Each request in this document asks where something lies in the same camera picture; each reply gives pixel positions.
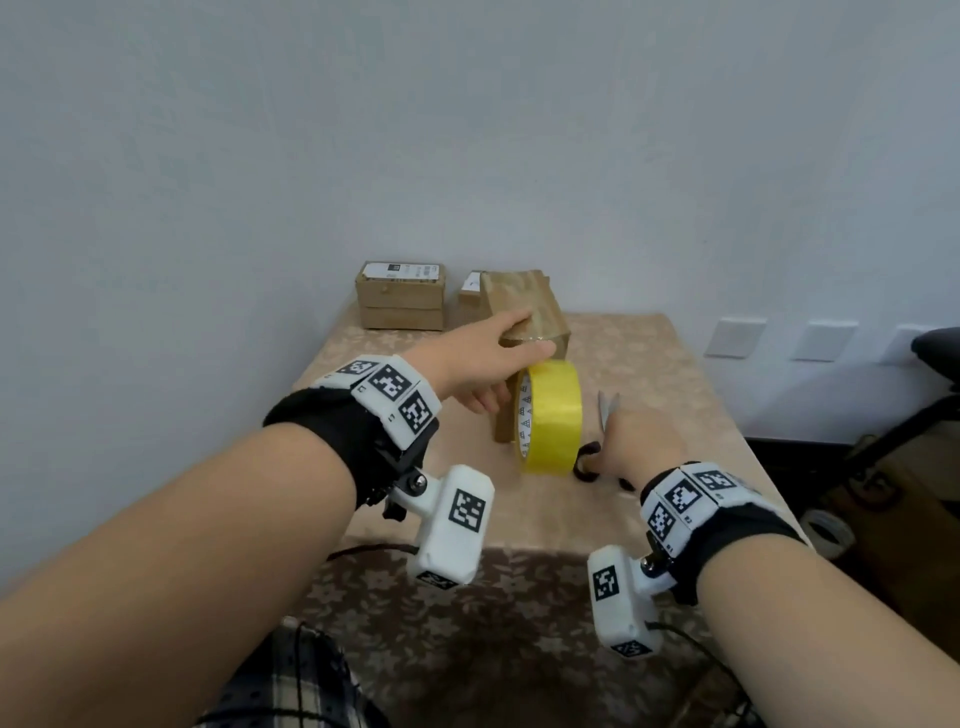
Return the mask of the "white wall outlet plate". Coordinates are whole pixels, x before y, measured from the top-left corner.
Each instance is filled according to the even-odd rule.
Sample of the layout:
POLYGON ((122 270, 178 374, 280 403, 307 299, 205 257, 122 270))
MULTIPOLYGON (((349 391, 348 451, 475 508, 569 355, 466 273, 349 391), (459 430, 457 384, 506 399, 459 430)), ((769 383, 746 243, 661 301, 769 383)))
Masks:
POLYGON ((767 318, 759 317, 720 318, 703 356, 737 360, 750 358, 762 339, 767 322, 767 318))
POLYGON ((804 326, 790 359, 834 362, 842 356, 858 329, 858 321, 810 320, 804 326))
POLYGON ((902 323, 894 328, 892 336, 884 347, 878 363, 892 367, 915 367, 920 358, 914 351, 915 339, 942 329, 939 325, 902 323))

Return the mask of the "black-handled scissors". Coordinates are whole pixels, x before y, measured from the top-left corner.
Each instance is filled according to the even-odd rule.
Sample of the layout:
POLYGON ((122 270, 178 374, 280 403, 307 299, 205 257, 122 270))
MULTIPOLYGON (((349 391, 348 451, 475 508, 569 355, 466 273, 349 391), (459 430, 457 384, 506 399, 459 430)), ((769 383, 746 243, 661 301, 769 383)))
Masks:
MULTIPOLYGON (((606 433, 609 418, 611 414, 618 410, 619 404, 620 394, 615 393, 613 395, 607 395, 602 391, 597 393, 598 422, 602 434, 606 433)), ((572 468, 572 474, 577 480, 586 483, 594 483, 600 479, 600 473, 588 469, 586 467, 586 461, 590 457, 598 455, 601 450, 602 442, 596 440, 582 444, 579 447, 577 457, 572 468)))

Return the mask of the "beige floral tablecloth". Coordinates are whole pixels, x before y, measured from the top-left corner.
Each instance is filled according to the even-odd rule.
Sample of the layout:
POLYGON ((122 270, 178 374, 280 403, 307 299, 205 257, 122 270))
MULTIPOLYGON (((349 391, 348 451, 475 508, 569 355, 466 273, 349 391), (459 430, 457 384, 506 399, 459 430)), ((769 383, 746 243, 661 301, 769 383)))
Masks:
MULTIPOLYGON (((696 459, 786 504, 698 360, 663 314, 566 314, 568 360, 582 385, 583 437, 598 439, 596 393, 670 415, 696 459)), ((393 728, 708 728, 736 684, 671 633, 651 658, 626 660, 594 633, 587 558, 620 545, 650 551, 640 505, 616 481, 522 474, 486 416, 448 401, 425 457, 493 481, 485 551, 473 582, 441 590, 408 579, 408 554, 378 550, 321 568, 296 613, 330 635, 393 728)))

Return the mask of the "black office chair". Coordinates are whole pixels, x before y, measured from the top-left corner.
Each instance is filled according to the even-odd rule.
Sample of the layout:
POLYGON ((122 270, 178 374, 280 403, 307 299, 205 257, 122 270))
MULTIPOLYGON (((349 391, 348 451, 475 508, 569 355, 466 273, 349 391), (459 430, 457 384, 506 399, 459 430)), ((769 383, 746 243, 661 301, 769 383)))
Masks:
POLYGON ((867 512, 891 510, 903 499, 904 489, 896 484, 888 484, 881 487, 879 495, 870 495, 867 484, 871 472, 883 458, 927 434, 934 427, 944 422, 960 422, 960 326, 919 334, 911 341, 910 351, 921 364, 949 381, 949 393, 865 446, 852 450, 841 465, 823 477, 822 494, 829 487, 841 486, 850 500, 867 512))

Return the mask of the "taped brown cardboard box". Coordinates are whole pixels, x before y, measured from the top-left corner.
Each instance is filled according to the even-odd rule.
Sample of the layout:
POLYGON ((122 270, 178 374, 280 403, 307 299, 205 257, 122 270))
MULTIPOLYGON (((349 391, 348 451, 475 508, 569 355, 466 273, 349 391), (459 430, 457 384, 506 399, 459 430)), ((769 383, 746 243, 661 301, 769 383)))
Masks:
MULTIPOLYGON (((546 275, 541 270, 521 272, 484 272, 482 293, 488 315, 508 310, 531 310, 529 319, 515 325, 500 338, 510 347, 525 341, 547 339, 557 345, 549 359, 567 359, 570 345, 570 327, 560 309, 546 275)), ((514 444, 513 404, 514 387, 518 373, 508 380, 510 403, 495 416, 493 439, 500 444, 514 444)))

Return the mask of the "white marker band left wrist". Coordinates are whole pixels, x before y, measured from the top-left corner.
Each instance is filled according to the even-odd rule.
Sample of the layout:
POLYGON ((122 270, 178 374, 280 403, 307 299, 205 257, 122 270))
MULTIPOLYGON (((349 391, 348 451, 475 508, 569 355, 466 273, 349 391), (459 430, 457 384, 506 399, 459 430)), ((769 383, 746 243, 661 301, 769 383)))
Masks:
POLYGON ((426 377, 397 354, 362 354, 317 378, 310 388, 347 393, 378 418, 391 443, 404 453, 435 424, 442 409, 426 377))

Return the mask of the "person's right forearm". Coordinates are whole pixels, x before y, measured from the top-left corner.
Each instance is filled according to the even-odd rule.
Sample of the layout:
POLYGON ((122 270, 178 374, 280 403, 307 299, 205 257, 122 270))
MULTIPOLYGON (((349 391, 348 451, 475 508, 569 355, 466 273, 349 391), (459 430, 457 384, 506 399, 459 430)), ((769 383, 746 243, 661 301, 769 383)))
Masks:
POLYGON ((697 592, 767 728, 960 728, 960 663, 798 541, 725 547, 697 592))

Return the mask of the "plain flat cardboard box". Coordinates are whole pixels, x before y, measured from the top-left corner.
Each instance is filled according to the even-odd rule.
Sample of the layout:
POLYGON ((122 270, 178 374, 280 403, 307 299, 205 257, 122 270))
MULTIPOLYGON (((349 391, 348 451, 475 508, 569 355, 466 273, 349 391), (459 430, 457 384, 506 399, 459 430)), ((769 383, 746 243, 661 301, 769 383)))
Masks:
POLYGON ((360 305, 359 320, 370 331, 442 332, 446 313, 439 308, 373 307, 360 305))

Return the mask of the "person's right hand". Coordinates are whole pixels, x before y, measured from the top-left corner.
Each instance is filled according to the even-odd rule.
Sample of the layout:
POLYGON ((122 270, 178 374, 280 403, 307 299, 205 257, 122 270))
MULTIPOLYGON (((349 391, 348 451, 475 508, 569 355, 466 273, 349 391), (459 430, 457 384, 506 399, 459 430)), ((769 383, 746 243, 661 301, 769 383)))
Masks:
POLYGON ((606 433, 610 431, 621 448, 622 480, 637 491, 661 474, 692 460, 681 433, 659 409, 619 407, 608 418, 606 433))

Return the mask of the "labelled flat cardboard box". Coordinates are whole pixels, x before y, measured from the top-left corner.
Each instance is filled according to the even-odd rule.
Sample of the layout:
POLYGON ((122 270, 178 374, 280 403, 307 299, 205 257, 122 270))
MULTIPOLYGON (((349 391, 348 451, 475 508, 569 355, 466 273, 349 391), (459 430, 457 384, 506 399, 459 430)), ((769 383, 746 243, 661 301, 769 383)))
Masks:
POLYGON ((447 270, 439 263, 366 261, 356 275, 355 291, 362 308, 440 310, 447 270))

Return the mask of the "white marker band wrist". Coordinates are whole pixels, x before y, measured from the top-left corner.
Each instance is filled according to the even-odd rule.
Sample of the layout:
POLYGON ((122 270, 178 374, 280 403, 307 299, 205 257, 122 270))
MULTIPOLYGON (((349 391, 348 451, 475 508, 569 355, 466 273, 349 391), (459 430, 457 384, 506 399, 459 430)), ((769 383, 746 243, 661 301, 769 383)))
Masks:
POLYGON ((700 462, 670 470, 642 501, 641 516, 654 542, 674 559, 722 508, 764 503, 737 476, 700 462))
POLYGON ((391 443, 404 453, 435 424, 442 409, 426 377, 397 354, 362 354, 317 378, 310 388, 347 393, 378 418, 391 443))

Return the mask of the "person's left forearm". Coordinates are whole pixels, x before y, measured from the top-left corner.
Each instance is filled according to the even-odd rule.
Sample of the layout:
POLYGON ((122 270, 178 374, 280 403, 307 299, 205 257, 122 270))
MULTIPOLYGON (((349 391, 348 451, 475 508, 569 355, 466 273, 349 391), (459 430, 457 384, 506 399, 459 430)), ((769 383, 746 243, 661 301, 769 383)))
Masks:
POLYGON ((284 423, 130 505, 0 599, 0 728, 189 728, 355 504, 336 452, 284 423))

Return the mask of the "plaid clothing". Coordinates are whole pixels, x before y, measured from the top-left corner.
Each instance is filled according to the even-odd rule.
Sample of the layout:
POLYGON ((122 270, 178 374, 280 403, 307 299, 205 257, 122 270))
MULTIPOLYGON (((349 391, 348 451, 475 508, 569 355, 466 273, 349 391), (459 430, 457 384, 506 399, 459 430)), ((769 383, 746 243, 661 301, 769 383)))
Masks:
POLYGON ((324 632, 285 617, 194 728, 393 728, 324 632))

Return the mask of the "large cardboard box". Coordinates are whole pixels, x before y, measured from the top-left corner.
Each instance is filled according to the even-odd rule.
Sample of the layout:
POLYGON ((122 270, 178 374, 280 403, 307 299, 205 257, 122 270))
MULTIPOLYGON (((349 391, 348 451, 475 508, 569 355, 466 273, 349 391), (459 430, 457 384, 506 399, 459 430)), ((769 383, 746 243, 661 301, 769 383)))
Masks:
POLYGON ((833 506, 870 588, 960 662, 960 439, 920 436, 848 486, 833 506))

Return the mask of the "white tape roll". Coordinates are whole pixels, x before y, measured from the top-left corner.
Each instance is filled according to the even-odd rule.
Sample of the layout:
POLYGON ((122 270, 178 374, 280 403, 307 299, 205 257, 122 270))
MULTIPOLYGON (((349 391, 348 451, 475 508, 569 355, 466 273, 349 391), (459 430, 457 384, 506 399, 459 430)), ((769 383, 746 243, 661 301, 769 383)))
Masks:
POLYGON ((857 544, 853 529, 829 511, 808 509, 800 517, 799 524, 815 552, 827 561, 837 561, 857 544))

